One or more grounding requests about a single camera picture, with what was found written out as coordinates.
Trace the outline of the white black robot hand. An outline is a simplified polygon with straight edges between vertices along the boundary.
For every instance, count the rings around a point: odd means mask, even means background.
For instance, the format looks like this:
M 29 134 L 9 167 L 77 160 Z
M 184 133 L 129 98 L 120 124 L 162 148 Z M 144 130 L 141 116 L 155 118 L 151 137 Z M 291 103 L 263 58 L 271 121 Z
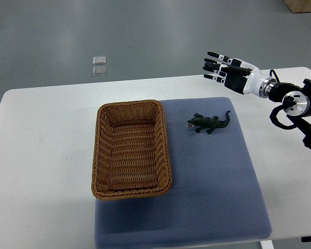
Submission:
M 262 74 L 255 65 L 241 59 L 208 52 L 204 59 L 205 78 L 223 84 L 239 94 L 254 94 L 267 98 L 267 87 L 275 83 L 271 76 Z

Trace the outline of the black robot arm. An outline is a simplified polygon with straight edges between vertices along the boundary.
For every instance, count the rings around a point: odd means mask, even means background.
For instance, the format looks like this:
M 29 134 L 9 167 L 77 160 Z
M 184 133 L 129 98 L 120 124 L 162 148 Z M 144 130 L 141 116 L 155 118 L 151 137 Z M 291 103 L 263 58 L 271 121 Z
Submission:
M 293 84 L 277 82 L 266 90 L 267 97 L 280 105 L 274 108 L 270 114 L 271 122 L 284 130 L 298 128 L 305 137 L 303 144 L 311 150 L 311 124 L 304 117 L 311 116 L 311 80 L 303 81 L 304 87 L 300 88 Z M 286 117 L 292 122 L 287 126 L 281 123 L 277 115 L 280 111 L 286 113 Z

